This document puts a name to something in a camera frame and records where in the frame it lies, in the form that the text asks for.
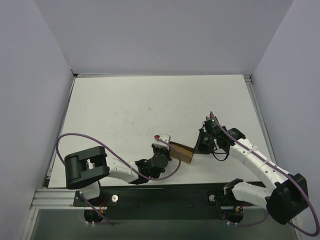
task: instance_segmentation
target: small brown box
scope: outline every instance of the small brown box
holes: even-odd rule
[[[181,161],[190,164],[192,157],[194,156],[194,149],[174,141],[171,141],[170,144],[179,152]],[[170,151],[170,157],[179,159],[177,153],[173,150]]]

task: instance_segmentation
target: white wall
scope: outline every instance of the white wall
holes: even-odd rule
[[[74,73],[252,74],[292,0],[34,0]]]
[[[279,165],[306,177],[320,217],[319,0],[293,2],[252,82]],[[302,216],[314,232],[310,211]]]
[[[20,239],[73,75],[32,0],[0,4],[0,233]]]

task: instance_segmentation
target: black cable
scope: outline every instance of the black cable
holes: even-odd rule
[[[216,150],[218,150],[218,149],[215,148],[213,150],[213,156],[214,156],[215,159],[217,159],[219,162],[223,162],[223,161],[227,160],[227,158],[229,157],[229,153],[228,152],[216,152]],[[224,157],[224,159],[219,159],[219,158],[217,158],[216,154],[217,155],[225,154],[225,157]]]

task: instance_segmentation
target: screw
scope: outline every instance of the screw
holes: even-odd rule
[[[112,202],[114,202],[114,203],[118,202],[118,196],[117,196],[117,195],[113,195],[113,196],[111,197],[111,200],[112,200]]]
[[[211,194],[210,196],[209,196],[209,201],[210,202],[214,202],[215,201],[215,195],[213,195],[213,194]]]

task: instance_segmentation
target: white tabletop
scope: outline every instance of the white tabletop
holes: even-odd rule
[[[158,134],[194,147],[198,129],[210,111],[227,129],[237,128],[269,157],[267,146],[242,75],[134,76],[76,78],[62,133],[82,133],[105,143],[128,162],[149,159]],[[78,136],[60,141],[62,156],[97,146]],[[169,162],[171,173],[178,161]],[[220,162],[212,155],[193,156],[179,171],[154,184],[225,183],[236,178],[258,181],[238,160]],[[105,177],[102,186],[128,183]],[[65,188],[65,169],[56,156],[49,188]]]

